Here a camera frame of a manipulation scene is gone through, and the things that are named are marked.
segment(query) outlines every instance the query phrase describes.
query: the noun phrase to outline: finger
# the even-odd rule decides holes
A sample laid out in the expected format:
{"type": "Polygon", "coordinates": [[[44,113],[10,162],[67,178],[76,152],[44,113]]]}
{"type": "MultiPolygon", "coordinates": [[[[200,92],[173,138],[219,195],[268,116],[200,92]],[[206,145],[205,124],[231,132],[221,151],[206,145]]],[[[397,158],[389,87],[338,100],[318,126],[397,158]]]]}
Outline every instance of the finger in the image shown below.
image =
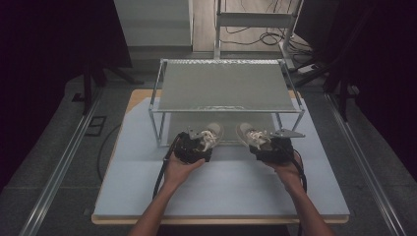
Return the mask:
{"type": "Polygon", "coordinates": [[[190,167],[192,167],[193,169],[196,169],[202,166],[204,163],[206,163],[206,160],[204,158],[201,158],[198,161],[194,162],[193,164],[190,164],[190,167]]]}

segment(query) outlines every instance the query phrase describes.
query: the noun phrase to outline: table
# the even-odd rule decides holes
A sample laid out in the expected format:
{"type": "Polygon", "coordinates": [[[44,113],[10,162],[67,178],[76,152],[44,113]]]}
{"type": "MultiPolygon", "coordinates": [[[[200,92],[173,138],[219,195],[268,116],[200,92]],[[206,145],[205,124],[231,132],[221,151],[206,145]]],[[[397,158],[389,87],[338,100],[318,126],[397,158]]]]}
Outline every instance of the table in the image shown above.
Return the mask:
{"type": "MultiPolygon", "coordinates": [[[[149,90],[135,90],[113,151],[95,210],[95,224],[134,224],[151,201],[167,147],[154,139],[149,90]]],[[[308,195],[326,222],[344,223],[349,209],[328,163],[307,105],[293,139],[309,184],[308,195]]],[[[283,114],[283,123],[292,120],[283,114]]],[[[298,217],[276,174],[246,147],[220,146],[172,197],[162,224],[283,224],[298,217]]]]}

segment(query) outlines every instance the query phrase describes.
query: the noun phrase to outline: aluminum rail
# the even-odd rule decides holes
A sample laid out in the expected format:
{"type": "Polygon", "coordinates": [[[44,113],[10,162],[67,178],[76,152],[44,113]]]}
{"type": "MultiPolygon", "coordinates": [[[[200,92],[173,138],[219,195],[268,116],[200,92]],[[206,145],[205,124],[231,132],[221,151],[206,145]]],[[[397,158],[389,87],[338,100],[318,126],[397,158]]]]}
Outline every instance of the aluminum rail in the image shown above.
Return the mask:
{"type": "Polygon", "coordinates": [[[43,219],[48,213],[49,207],[52,204],[52,201],[55,198],[56,193],[58,192],[59,186],[64,179],[65,174],[67,173],[68,167],[73,160],[73,157],[80,145],[80,142],[86,132],[87,127],[89,126],[89,121],[91,120],[92,115],[96,107],[101,100],[103,93],[103,88],[96,88],[96,91],[92,98],[92,105],[90,110],[86,115],[81,119],[76,132],[74,133],[71,141],[68,143],[64,153],[61,156],[55,170],[49,177],[48,182],[43,188],[42,193],[39,196],[35,206],[33,207],[30,216],[28,217],[24,227],[22,228],[19,235],[21,236],[30,236],[36,235],[37,231],[42,224],[43,219]]]}
{"type": "Polygon", "coordinates": [[[360,148],[355,136],[353,135],[352,130],[347,122],[343,120],[337,109],[337,102],[333,95],[325,93],[325,97],[328,103],[331,106],[334,118],[337,124],[340,127],[341,132],[343,133],[344,138],[349,144],[350,149],[353,152],[353,156],[356,160],[356,163],[359,166],[360,171],[371,190],[371,193],[381,211],[381,214],[386,221],[386,224],[389,228],[391,235],[407,235],[399,222],[398,216],[390,203],[386,192],[384,191],[380,181],[377,176],[374,174],[374,171],[371,168],[364,152],[360,148]]]}

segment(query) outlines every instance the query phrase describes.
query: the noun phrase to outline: hand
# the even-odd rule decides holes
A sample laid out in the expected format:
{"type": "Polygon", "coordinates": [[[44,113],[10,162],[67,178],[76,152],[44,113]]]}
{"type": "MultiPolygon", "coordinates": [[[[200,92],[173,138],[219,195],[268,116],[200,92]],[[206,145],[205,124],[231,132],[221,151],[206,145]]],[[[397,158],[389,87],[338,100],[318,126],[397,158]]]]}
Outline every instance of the hand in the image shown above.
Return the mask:
{"type": "Polygon", "coordinates": [[[171,188],[177,189],[182,183],[184,183],[190,173],[202,166],[206,161],[202,158],[193,164],[186,164],[178,159],[174,152],[168,160],[168,166],[165,170],[165,177],[163,185],[170,186],[171,188]]]}
{"type": "MultiPolygon", "coordinates": [[[[297,160],[300,166],[303,166],[301,157],[295,151],[294,158],[297,160]]],[[[293,190],[294,188],[303,187],[301,184],[300,174],[292,162],[287,162],[285,164],[265,162],[265,165],[273,168],[287,191],[293,190]]]]}

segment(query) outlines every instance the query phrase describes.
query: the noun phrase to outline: black cable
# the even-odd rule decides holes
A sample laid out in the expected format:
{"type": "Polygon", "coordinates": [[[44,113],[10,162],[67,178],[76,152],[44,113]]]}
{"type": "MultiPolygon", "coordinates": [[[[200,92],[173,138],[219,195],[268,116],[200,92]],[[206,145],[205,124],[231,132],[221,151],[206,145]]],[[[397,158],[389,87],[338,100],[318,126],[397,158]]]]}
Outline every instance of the black cable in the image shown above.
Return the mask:
{"type": "Polygon", "coordinates": [[[278,10],[276,10],[276,7],[277,7],[277,5],[278,5],[278,0],[276,0],[276,2],[275,2],[275,6],[273,7],[273,12],[275,13],[278,13],[279,12],[279,10],[281,9],[281,7],[282,7],[282,0],[280,0],[279,1],[279,8],[278,8],[278,10]]]}
{"type": "Polygon", "coordinates": [[[242,6],[243,11],[246,12],[246,8],[243,6],[243,0],[240,0],[240,6],[242,6]]]}
{"type": "Polygon", "coordinates": [[[169,156],[171,156],[172,151],[174,151],[175,144],[177,144],[179,138],[180,138],[179,135],[177,135],[175,137],[174,141],[172,142],[172,145],[169,147],[168,152],[166,153],[165,157],[163,158],[162,166],[160,167],[160,171],[159,171],[159,174],[158,174],[157,179],[156,179],[155,187],[153,188],[153,195],[152,195],[153,199],[156,197],[156,194],[159,190],[160,181],[162,180],[162,176],[165,172],[166,167],[168,166],[169,156]]]}
{"type": "Polygon", "coordinates": [[[289,12],[289,9],[290,9],[290,7],[291,7],[291,3],[292,3],[292,0],[290,0],[290,1],[289,1],[289,4],[288,4],[288,9],[287,9],[287,13],[289,12]]]}
{"type": "MultiPolygon", "coordinates": [[[[290,158],[291,163],[295,166],[295,168],[297,168],[297,171],[300,174],[300,178],[301,178],[301,181],[302,181],[302,184],[303,184],[303,189],[307,193],[307,177],[306,177],[306,174],[304,173],[303,158],[301,157],[300,152],[298,152],[298,150],[294,149],[294,151],[297,152],[298,156],[300,156],[301,165],[295,159],[294,154],[288,153],[285,148],[283,148],[282,150],[290,158]]],[[[300,223],[298,224],[298,233],[297,233],[297,235],[301,236],[302,234],[303,234],[303,226],[301,225],[301,221],[300,221],[300,223]]]]}
{"type": "MultiPolygon", "coordinates": [[[[275,0],[272,0],[272,1],[270,2],[270,4],[268,5],[267,9],[266,9],[266,12],[268,11],[269,7],[270,7],[272,4],[275,4],[275,5],[274,5],[274,8],[273,8],[273,11],[275,12],[275,11],[276,11],[276,6],[277,6],[277,4],[278,4],[278,1],[279,1],[279,0],[276,0],[276,1],[275,1],[275,0]]],[[[241,0],[241,6],[242,6],[242,8],[244,9],[244,11],[246,12],[246,9],[245,9],[245,7],[243,6],[243,2],[242,2],[242,0],[241,0]]],[[[214,10],[214,12],[215,12],[215,1],[214,1],[214,4],[213,4],[213,10],[214,10]]],[[[225,1],[225,8],[224,8],[224,11],[227,11],[227,0],[225,1]]],[[[226,32],[228,32],[229,34],[233,34],[233,33],[237,33],[237,32],[241,32],[241,31],[247,30],[247,29],[250,29],[250,28],[243,28],[243,29],[239,29],[239,30],[237,30],[237,31],[229,31],[229,30],[228,30],[228,27],[226,27],[226,32]]],[[[222,43],[234,43],[234,44],[238,44],[238,45],[252,45],[252,44],[255,44],[255,43],[257,43],[257,42],[262,42],[262,43],[263,43],[263,44],[265,44],[265,45],[268,45],[268,46],[274,46],[274,45],[279,44],[282,40],[283,40],[283,36],[282,36],[282,35],[280,35],[280,34],[278,34],[278,33],[274,33],[274,32],[268,32],[268,29],[267,29],[267,32],[262,33],[262,34],[260,35],[260,38],[259,38],[258,40],[255,40],[255,41],[252,41],[252,42],[237,42],[237,41],[225,41],[225,40],[220,40],[220,41],[221,41],[222,43]],[[272,39],[273,39],[273,42],[266,42],[266,41],[265,41],[265,39],[266,39],[267,37],[272,38],[272,39]]]]}
{"type": "Polygon", "coordinates": [[[100,150],[98,151],[98,155],[97,155],[97,162],[96,162],[96,169],[97,169],[97,174],[98,174],[98,178],[100,179],[101,182],[103,182],[103,176],[101,174],[100,171],[100,160],[101,160],[101,153],[103,151],[104,145],[107,142],[108,138],[110,138],[110,135],[117,130],[122,124],[117,125],[116,127],[113,128],[113,130],[110,131],[110,133],[108,133],[108,135],[105,137],[103,143],[101,143],[101,147],[100,150]]]}

